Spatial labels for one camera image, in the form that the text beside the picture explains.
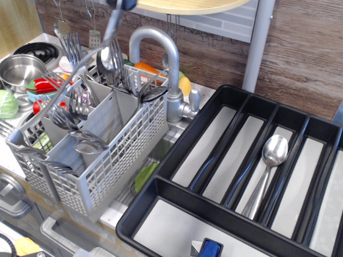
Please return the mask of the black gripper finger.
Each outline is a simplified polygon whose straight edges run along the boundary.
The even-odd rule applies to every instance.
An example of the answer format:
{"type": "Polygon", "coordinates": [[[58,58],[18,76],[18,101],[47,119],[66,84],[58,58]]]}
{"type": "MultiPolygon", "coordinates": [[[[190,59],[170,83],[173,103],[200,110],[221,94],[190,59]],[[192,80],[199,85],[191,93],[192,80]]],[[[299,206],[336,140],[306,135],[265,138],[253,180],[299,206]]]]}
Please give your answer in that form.
{"type": "Polygon", "coordinates": [[[132,10],[137,0],[107,0],[107,4],[116,10],[132,10]]]}

